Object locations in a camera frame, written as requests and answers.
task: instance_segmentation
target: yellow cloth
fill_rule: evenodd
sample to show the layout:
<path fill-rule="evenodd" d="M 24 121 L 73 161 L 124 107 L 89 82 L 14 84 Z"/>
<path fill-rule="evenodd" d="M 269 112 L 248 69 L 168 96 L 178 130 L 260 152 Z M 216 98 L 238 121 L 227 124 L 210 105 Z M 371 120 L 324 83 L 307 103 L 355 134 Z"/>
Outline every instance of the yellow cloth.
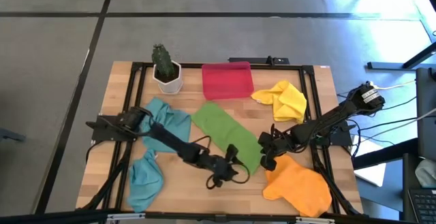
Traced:
<path fill-rule="evenodd" d="M 303 122 L 306 110 L 305 96 L 287 80 L 282 80 L 270 90 L 256 91 L 251 98 L 262 104 L 272 104 L 275 121 L 288 121 L 293 118 Z"/>
<path fill-rule="evenodd" d="M 318 217 L 328 210 L 332 197 L 320 174 L 297 164 L 288 155 L 276 157 L 275 161 L 275 170 L 266 171 L 268 185 L 263 191 L 266 199 L 283 197 L 306 217 Z"/>

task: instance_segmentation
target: blue cloth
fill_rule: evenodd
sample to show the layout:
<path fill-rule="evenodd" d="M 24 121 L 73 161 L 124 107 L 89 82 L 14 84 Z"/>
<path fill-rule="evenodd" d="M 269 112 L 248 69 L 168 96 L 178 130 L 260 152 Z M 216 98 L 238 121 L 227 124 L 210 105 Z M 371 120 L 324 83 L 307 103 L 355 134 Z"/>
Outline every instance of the blue cloth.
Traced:
<path fill-rule="evenodd" d="M 164 179 L 156 164 L 155 151 L 148 149 L 129 169 L 130 196 L 127 202 L 135 212 L 145 211 L 161 191 Z"/>
<path fill-rule="evenodd" d="M 170 105 L 156 97 L 147 104 L 145 109 L 153 114 L 156 122 L 161 123 L 165 129 L 173 133 L 180 140 L 184 142 L 189 140 L 189 134 L 191 133 L 191 116 L 189 114 L 184 111 L 171 109 Z M 150 129 L 149 120 L 150 117 L 145 116 L 141 123 L 142 132 L 147 132 Z M 142 141 L 148 149 L 154 149 L 157 152 L 175 153 L 174 150 L 162 142 L 148 136 L 143 136 Z"/>

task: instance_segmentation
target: white cable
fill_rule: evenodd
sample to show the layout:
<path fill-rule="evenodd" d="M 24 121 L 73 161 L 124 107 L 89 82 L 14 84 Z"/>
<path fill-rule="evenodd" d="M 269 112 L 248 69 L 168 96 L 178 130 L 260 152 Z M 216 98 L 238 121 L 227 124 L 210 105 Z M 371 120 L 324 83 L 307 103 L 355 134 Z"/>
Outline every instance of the white cable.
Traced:
<path fill-rule="evenodd" d="M 374 87 L 374 89 L 379 89 L 379 90 L 388 90 L 388 89 L 393 89 L 393 88 L 398 88 L 398 87 L 401 87 L 401 86 L 405 86 L 405 85 L 407 85 L 407 84 L 411 84 L 411 83 L 414 83 L 414 82 L 415 82 L 415 80 L 410 80 L 410 81 L 405 82 L 405 83 L 403 83 L 403 84 L 398 84 L 398 85 L 394 85 L 394 86 L 386 87 L 386 88 L 378 87 L 377 85 L 374 84 L 373 81 L 370 81 L 370 82 L 369 82 L 369 85 L 371 85 L 372 87 Z"/>
<path fill-rule="evenodd" d="M 399 129 L 399 128 L 401 128 L 401 127 L 404 127 L 404 126 L 406 126 L 406 125 L 409 125 L 409 124 L 411 124 L 411 123 L 414 123 L 414 122 L 416 122 L 416 121 L 418 121 L 418 120 L 421 120 L 421 119 L 427 117 L 428 115 L 432 114 L 434 111 L 436 111 L 436 108 L 434 108 L 434 109 L 431 110 L 430 112 L 427 112 L 426 114 L 422 115 L 422 116 L 419 117 L 419 118 L 416 118 L 416 119 L 414 119 L 414 120 L 412 120 L 412 121 L 410 121 L 410 122 L 405 123 L 404 125 L 400 125 L 400 126 L 397 126 L 397 127 L 393 127 L 393 128 L 391 128 L 391 129 L 388 129 L 388 130 L 385 130 L 385 131 L 383 131 L 383 132 L 377 133 L 377 134 L 371 136 L 370 138 L 365 139 L 365 140 L 363 140 L 363 141 L 361 141 L 361 142 L 364 142 L 364 141 L 370 140 L 370 139 L 372 139 L 372 138 L 374 138 L 374 137 L 376 137 L 376 136 L 378 136 L 378 135 L 381 135 L 381 134 L 383 134 L 383 133 L 386 133 L 386 132 L 389 132 L 389 131 L 393 131 L 394 129 Z"/>

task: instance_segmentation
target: potted cactus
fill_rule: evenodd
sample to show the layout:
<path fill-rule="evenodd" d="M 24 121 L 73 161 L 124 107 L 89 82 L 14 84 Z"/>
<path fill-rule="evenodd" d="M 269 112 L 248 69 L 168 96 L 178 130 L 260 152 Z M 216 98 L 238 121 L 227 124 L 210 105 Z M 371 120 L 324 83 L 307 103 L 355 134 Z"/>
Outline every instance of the potted cactus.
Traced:
<path fill-rule="evenodd" d="M 153 79 L 157 81 L 164 94 L 177 94 L 182 88 L 182 67 L 171 60 L 170 53 L 163 44 L 153 46 L 151 60 L 153 66 Z"/>

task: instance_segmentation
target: white pot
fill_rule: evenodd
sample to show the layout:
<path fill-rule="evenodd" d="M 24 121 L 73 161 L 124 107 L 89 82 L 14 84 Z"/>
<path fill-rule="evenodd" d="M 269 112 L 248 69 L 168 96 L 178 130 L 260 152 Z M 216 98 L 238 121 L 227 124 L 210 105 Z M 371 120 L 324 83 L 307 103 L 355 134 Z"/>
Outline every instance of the white pot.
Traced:
<path fill-rule="evenodd" d="M 155 78 L 156 64 L 153 66 L 153 79 L 156 80 L 162 93 L 169 94 L 169 95 L 175 95 L 180 91 L 180 89 L 182 88 L 182 85 L 183 85 L 182 67 L 180 66 L 180 64 L 178 64 L 177 62 L 175 62 L 173 60 L 171 60 L 171 62 L 178 66 L 178 77 L 175 80 L 164 83 L 161 80 L 158 80 L 157 78 Z"/>

